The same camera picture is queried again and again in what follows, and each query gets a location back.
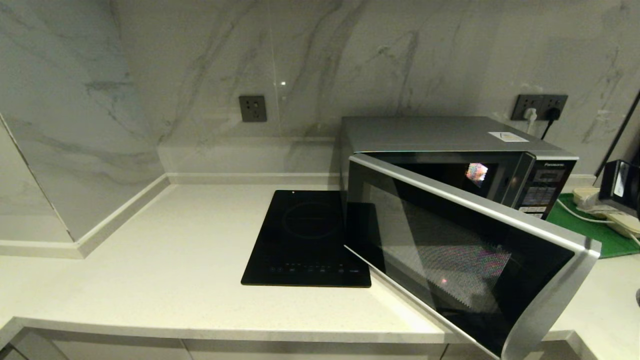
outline cabinet door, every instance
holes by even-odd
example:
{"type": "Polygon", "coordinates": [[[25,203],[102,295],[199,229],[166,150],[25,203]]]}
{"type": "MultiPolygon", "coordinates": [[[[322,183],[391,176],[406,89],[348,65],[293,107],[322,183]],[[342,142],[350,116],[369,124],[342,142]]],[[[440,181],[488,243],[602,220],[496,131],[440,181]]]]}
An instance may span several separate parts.
{"type": "Polygon", "coordinates": [[[439,360],[444,344],[184,340],[193,360],[439,360]]]}
{"type": "Polygon", "coordinates": [[[191,360],[178,339],[47,331],[68,360],[191,360]]]}

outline gray wall socket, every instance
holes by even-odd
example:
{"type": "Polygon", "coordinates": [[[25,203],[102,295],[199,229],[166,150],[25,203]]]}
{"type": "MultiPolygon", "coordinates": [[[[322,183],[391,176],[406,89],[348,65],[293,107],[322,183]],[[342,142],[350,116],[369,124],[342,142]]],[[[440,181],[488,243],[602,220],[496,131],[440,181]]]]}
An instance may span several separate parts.
{"type": "Polygon", "coordinates": [[[264,96],[240,96],[240,113],[243,122],[267,121],[267,108],[264,96]]]}
{"type": "Polygon", "coordinates": [[[538,120],[549,120],[549,110],[556,108],[562,113],[567,98],[568,95],[519,95],[511,120],[526,120],[524,112],[528,108],[536,109],[538,120]]]}

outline microwave door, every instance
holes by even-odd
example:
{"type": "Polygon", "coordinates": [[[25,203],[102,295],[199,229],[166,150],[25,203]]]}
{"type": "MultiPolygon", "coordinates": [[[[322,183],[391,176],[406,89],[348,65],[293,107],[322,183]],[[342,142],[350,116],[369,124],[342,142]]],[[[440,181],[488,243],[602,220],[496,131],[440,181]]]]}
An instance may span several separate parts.
{"type": "Polygon", "coordinates": [[[349,158],[346,247],[494,359],[541,341],[600,243],[364,154],[349,158]]]}

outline black device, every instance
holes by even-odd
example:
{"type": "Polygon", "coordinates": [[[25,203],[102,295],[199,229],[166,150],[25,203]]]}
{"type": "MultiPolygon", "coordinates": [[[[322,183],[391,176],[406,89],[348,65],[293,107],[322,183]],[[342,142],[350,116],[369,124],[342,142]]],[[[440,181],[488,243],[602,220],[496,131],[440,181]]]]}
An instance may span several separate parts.
{"type": "Polygon", "coordinates": [[[344,243],[340,192],[277,190],[241,283],[370,287],[369,266],[344,243]]]}
{"type": "Polygon", "coordinates": [[[640,216],[640,167],[623,160],[608,162],[604,167],[598,198],[604,204],[640,216]]]}

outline black power cable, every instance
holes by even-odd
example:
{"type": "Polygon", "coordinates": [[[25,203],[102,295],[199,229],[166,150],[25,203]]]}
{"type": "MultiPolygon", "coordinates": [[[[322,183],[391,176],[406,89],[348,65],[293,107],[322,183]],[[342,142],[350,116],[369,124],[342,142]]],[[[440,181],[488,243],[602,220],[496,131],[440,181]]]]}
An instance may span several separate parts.
{"type": "Polygon", "coordinates": [[[542,137],[540,138],[540,140],[545,139],[545,136],[547,135],[547,131],[549,131],[549,128],[551,127],[551,125],[553,125],[554,121],[556,121],[557,119],[560,119],[560,109],[551,108],[547,110],[545,115],[547,116],[547,119],[549,120],[549,122],[547,123],[547,128],[545,129],[545,132],[542,134],[542,137]]]}

